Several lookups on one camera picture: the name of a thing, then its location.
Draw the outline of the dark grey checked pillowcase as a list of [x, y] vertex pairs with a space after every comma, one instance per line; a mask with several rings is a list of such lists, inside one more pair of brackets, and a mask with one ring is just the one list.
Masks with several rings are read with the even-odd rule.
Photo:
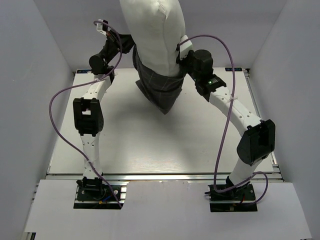
[[136, 46], [133, 47], [132, 62], [139, 76], [139, 80], [135, 82], [137, 87], [159, 111], [166, 115], [182, 91], [185, 72], [180, 70], [177, 76], [163, 76], [154, 72], [142, 64]]

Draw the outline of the white pillow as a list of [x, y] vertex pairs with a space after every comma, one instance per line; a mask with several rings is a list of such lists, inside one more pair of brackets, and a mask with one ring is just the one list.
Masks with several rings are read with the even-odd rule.
[[142, 64], [159, 75], [176, 77], [176, 48], [186, 34], [179, 1], [121, 0], [120, 7]]

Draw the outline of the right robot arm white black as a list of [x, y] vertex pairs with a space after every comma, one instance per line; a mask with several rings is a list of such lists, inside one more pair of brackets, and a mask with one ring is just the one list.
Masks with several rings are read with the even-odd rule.
[[213, 58], [209, 51], [193, 50], [191, 41], [179, 43], [177, 63], [194, 80], [197, 92], [218, 108], [237, 129], [241, 139], [237, 145], [237, 163], [226, 179], [226, 195], [236, 200], [244, 193], [243, 185], [252, 178], [258, 165], [275, 149], [275, 123], [263, 120], [249, 111], [227, 84], [213, 70]]

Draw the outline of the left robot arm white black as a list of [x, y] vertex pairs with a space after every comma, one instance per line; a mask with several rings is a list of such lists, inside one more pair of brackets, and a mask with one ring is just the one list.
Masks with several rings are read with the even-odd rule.
[[98, 179], [103, 174], [100, 164], [99, 138], [104, 128], [101, 100], [115, 79], [114, 67], [110, 61], [119, 53], [127, 54], [134, 46], [129, 34], [120, 34], [119, 39], [112, 30], [106, 34], [102, 50], [89, 58], [91, 72], [97, 77], [81, 98], [73, 100], [74, 125], [80, 135], [84, 159], [84, 180]]

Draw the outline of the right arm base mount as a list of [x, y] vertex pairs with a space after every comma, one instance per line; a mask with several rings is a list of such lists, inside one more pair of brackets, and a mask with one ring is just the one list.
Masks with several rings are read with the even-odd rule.
[[255, 203], [256, 195], [251, 183], [234, 188], [230, 191], [218, 193], [214, 185], [208, 186], [204, 196], [209, 199], [210, 211], [212, 213], [240, 213], [257, 212]]

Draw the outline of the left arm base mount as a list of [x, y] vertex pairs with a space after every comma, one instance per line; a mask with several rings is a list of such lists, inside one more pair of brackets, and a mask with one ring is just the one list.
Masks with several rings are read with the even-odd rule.
[[120, 210], [125, 197], [123, 185], [111, 185], [111, 188], [100, 178], [76, 181], [77, 189], [73, 204], [74, 209], [82, 210]]

